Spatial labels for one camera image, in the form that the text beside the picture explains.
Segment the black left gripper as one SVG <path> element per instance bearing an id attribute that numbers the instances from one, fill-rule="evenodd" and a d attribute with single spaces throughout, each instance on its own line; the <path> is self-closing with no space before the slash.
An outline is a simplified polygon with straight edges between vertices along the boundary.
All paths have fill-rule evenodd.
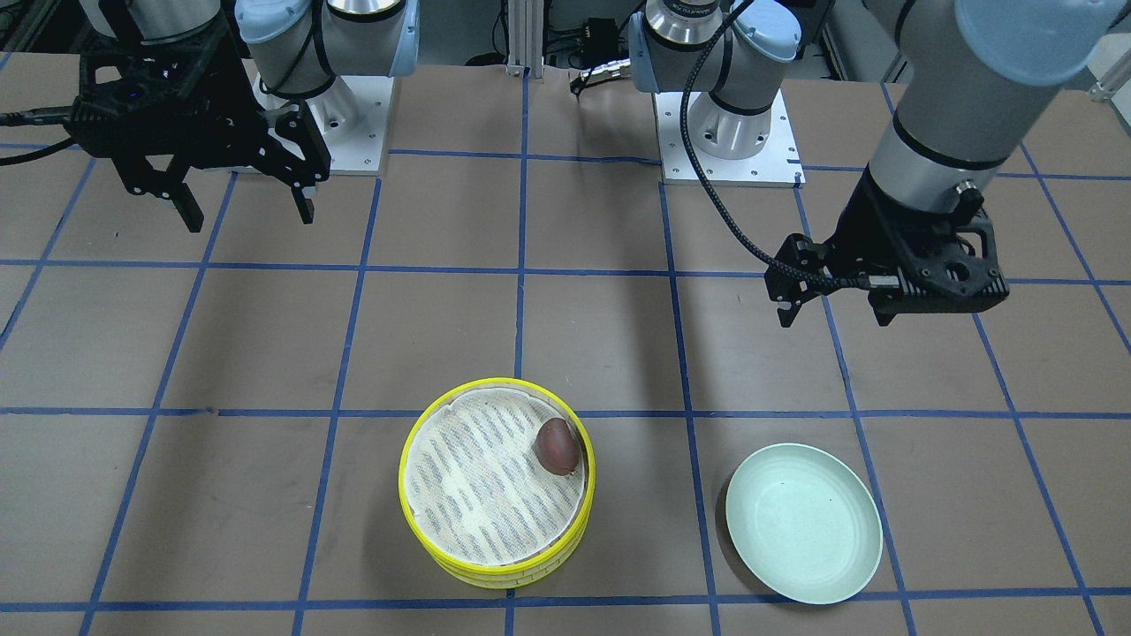
<path id="1" fill-rule="evenodd" d="M 801 307 L 836 291 L 835 277 L 881 278 L 869 287 L 877 323 L 898 313 L 984 313 L 1010 294 L 998 264 L 992 222 L 982 190 L 970 180 L 946 194 L 944 214 L 921 212 L 882 192 L 865 170 L 824 244 L 789 234 L 775 256 L 766 291 L 789 329 Z"/>

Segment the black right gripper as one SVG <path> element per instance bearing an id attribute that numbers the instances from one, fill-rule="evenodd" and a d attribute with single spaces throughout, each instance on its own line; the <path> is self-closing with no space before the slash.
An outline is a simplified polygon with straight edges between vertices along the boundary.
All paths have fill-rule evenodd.
<path id="1" fill-rule="evenodd" d="M 201 205 L 191 167 L 251 166 L 290 186 L 300 221 L 316 218 L 316 186 L 331 153 L 307 102 L 266 110 L 223 12 L 92 12 L 96 40 L 80 57 L 80 92 L 64 131 L 110 158 L 126 190 L 169 201 L 192 233 Z M 150 157 L 169 156 L 164 170 Z"/>

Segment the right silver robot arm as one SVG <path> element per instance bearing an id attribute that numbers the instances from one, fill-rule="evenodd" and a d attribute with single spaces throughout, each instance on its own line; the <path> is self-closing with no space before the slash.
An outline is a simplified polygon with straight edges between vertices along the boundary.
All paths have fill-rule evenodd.
<path id="1" fill-rule="evenodd" d="M 97 33 L 59 124 L 110 160 L 126 190 L 202 227 L 185 174 L 252 167 L 288 186 L 314 221 L 331 152 L 311 101 L 347 75 L 411 75 L 415 1 L 85 1 Z"/>

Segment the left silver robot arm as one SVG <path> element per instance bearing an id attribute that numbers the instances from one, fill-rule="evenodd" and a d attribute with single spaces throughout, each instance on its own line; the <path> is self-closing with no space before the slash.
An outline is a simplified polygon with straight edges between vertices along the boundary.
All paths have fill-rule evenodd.
<path id="1" fill-rule="evenodd" d="M 746 160 L 802 28 L 777 1 L 646 1 L 627 20 L 634 87 L 675 93 L 677 151 L 731 233 L 766 267 L 789 327 L 804 303 L 867 293 L 877 323 L 900 313 L 982 313 L 1005 301 L 986 186 L 1103 36 L 1126 28 L 1126 1 L 869 1 L 913 66 L 835 232 L 767 253 L 732 218 L 703 157 Z"/>

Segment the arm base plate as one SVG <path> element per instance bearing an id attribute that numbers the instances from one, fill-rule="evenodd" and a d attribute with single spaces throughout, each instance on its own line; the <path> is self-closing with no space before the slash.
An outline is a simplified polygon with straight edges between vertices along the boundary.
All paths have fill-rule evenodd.
<path id="1" fill-rule="evenodd" d="M 397 81 L 385 76 L 340 76 L 308 100 L 331 156 L 331 177 L 380 177 Z"/>
<path id="2" fill-rule="evenodd" d="M 679 126 L 681 94 L 654 95 L 664 184 L 699 184 Z M 728 112 L 710 95 L 693 92 L 687 113 L 692 149 L 711 184 L 802 186 L 804 177 L 784 94 L 754 117 Z"/>

